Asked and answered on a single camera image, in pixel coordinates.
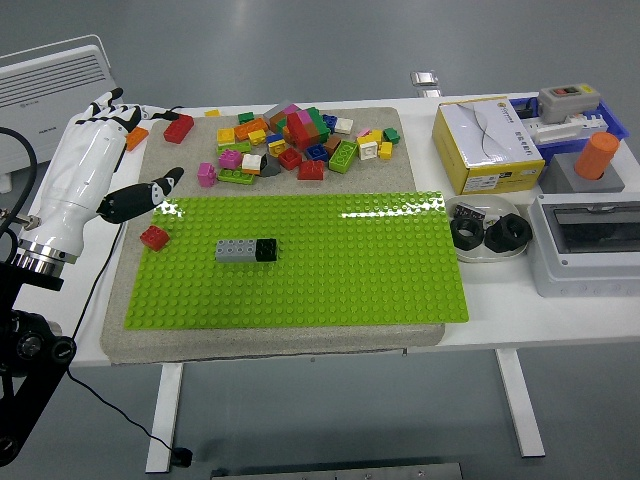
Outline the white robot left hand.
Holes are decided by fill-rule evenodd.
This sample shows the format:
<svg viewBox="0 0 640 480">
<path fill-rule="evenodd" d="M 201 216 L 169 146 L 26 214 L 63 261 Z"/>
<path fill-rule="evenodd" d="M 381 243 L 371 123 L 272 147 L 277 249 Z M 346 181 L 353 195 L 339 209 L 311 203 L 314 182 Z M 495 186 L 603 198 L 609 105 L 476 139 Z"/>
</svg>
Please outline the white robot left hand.
<svg viewBox="0 0 640 480">
<path fill-rule="evenodd" d="M 69 121 L 42 186 L 40 224 L 20 235 L 20 258 L 73 263 L 84 247 L 87 222 L 99 216 L 121 224 L 158 206 L 176 186 L 184 170 L 110 192 L 126 149 L 127 136 L 142 120 L 176 120 L 179 115 L 159 107 L 115 104 L 116 88 Z"/>
</svg>

